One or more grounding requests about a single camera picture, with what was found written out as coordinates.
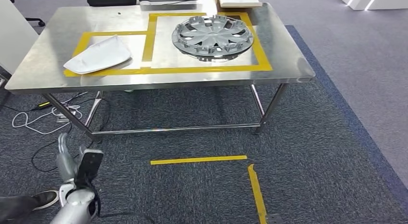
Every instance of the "white cable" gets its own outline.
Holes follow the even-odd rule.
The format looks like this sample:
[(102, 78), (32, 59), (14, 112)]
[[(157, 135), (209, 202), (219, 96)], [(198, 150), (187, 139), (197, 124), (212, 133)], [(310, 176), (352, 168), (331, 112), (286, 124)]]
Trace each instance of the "white cable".
[[(73, 97), (73, 98), (71, 98), (71, 99), (69, 99), (69, 100), (67, 100), (67, 101), (65, 101), (65, 102), (62, 102), (62, 104), (63, 104), (67, 109), (73, 109), (73, 110), (75, 110), (75, 111), (79, 114), (78, 119), (81, 119), (81, 118), (82, 118), (82, 113), (79, 111), (79, 109), (81, 108), (81, 106), (79, 106), (79, 105), (68, 105), (67, 103), (68, 103), (69, 101), (73, 100), (74, 98), (80, 97), (80, 96), (82, 96), (82, 95), (84, 95), (84, 94), (86, 94), (86, 93), (87, 93), (87, 92), (78, 94), (78, 95), (76, 95), (75, 97)], [(68, 124), (70, 124), (71, 122), (68, 122), (68, 123), (66, 123), (65, 125), (63, 125), (63, 126), (57, 128), (57, 129), (55, 129), (55, 130), (53, 130), (53, 131), (51, 131), (51, 132), (41, 132), (41, 131), (38, 131), (38, 130), (36, 130), (36, 129), (34, 129), (34, 128), (29, 127), (28, 125), (30, 125), (30, 124), (36, 122), (37, 120), (39, 120), (39, 119), (41, 119), (41, 118), (43, 118), (43, 117), (46, 117), (46, 116), (48, 116), (48, 115), (51, 115), (51, 114), (53, 114), (54, 116), (60, 117), (60, 118), (64, 116), (62, 113), (56, 114), (56, 113), (55, 113), (56, 110), (57, 110), (57, 109), (56, 109), (55, 107), (53, 107), (53, 108), (51, 109), (51, 112), (49, 112), (49, 113), (47, 113), (47, 114), (44, 114), (44, 115), (42, 115), (42, 116), (39, 116), (38, 118), (36, 118), (35, 120), (30, 121), (30, 122), (28, 122), (28, 114), (27, 114), (26, 112), (20, 112), (20, 113), (18, 113), (17, 115), (14, 116), (14, 118), (13, 118), (13, 120), (12, 120), (12, 126), (13, 126), (13, 128), (26, 127), (26, 128), (28, 128), (28, 129), (31, 129), (31, 130), (33, 130), (33, 131), (35, 131), (35, 132), (38, 132), (38, 133), (42, 134), (42, 135), (51, 134), (51, 133), (53, 133), (53, 132), (56, 132), (56, 131), (62, 129), (63, 127), (65, 127), (65, 126), (67, 126)], [(25, 115), (25, 120), (26, 120), (25, 123), (22, 124), (22, 125), (15, 125), (15, 123), (14, 123), (14, 122), (15, 122), (15, 119), (16, 119), (19, 115), (21, 115), (21, 114)]]

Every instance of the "white wall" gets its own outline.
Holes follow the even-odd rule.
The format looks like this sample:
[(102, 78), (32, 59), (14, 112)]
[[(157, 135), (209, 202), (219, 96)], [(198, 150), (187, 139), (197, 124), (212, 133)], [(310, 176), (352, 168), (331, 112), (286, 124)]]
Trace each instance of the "white wall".
[(0, 0), (0, 66), (13, 74), (38, 34), (10, 0)]
[[(364, 10), (371, 0), (342, 0), (353, 10)], [(408, 0), (374, 0), (369, 10), (407, 9)]]
[(375, 0), (369, 10), (406, 9), (408, 0)]

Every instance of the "person's leg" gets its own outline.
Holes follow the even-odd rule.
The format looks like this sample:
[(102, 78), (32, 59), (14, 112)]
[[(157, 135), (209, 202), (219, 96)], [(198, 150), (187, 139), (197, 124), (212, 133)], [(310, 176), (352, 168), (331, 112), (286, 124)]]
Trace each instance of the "person's leg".
[(45, 191), (33, 196), (0, 197), (0, 224), (6, 220), (21, 220), (32, 211), (40, 210), (58, 201), (58, 191)]

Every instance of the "blue carpet border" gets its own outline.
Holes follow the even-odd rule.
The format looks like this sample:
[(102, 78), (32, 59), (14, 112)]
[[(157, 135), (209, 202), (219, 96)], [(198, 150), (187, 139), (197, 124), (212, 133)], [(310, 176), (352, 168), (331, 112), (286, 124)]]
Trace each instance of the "blue carpet border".
[(296, 28), (292, 25), (286, 25), (286, 29), (289, 31), (303, 55), (314, 69), (318, 81), (323, 85), (330, 98), (343, 113), (347, 125), (351, 131), (357, 137), (360, 144), (367, 150), (371, 163), (383, 178), (395, 199), (399, 202), (400, 207), (403, 209), (405, 214), (408, 215), (408, 189), (402, 183), (401, 179), (384, 157), (377, 144), (371, 138), (370, 134), (348, 105), (347, 101), (336, 88), (326, 71), (320, 65), (319, 61), (309, 49), (308, 45), (305, 43)]

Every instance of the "gray carpet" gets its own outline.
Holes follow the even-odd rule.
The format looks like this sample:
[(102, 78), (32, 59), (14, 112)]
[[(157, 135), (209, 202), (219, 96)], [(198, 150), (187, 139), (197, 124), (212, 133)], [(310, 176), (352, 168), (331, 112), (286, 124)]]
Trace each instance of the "gray carpet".
[[(300, 36), (292, 28), (298, 43)], [(307, 51), (307, 46), (300, 46)], [(308, 56), (314, 69), (319, 63)], [(370, 152), (357, 139), (344, 112), (321, 80), (293, 84), (281, 100), (261, 136), (251, 129), (118, 135), (94, 145), (105, 152), (95, 185), (102, 199), (102, 214), (132, 212), (94, 223), (129, 224), (256, 224), (258, 217), (246, 167), (255, 164), (267, 212), (278, 213), (290, 224), (400, 224), (408, 223), (393, 185), (370, 161)], [(276, 85), (258, 86), (266, 103)], [(59, 95), (62, 100), (72, 95)], [(92, 94), (78, 102), (91, 98)], [(107, 92), (112, 103), (111, 129), (206, 125), (253, 121), (256, 109), (248, 87)], [(39, 96), (12, 95), (6, 105), (30, 109)], [(90, 104), (83, 104), (88, 111)], [(93, 127), (106, 119), (102, 104)], [(29, 130), (15, 130), (15, 112), (0, 110), (0, 196), (32, 194), (56, 188), (58, 172), (38, 172), (32, 154), (56, 139)], [(52, 129), (54, 120), (37, 127)], [(73, 129), (72, 151), (89, 140)], [(42, 169), (54, 166), (56, 145), (35, 160)], [(248, 156), (235, 162), (206, 162), (150, 166), (151, 159)], [(388, 166), (389, 173), (394, 173)], [(37, 211), (27, 223), (47, 223), (58, 211), (54, 205)]]

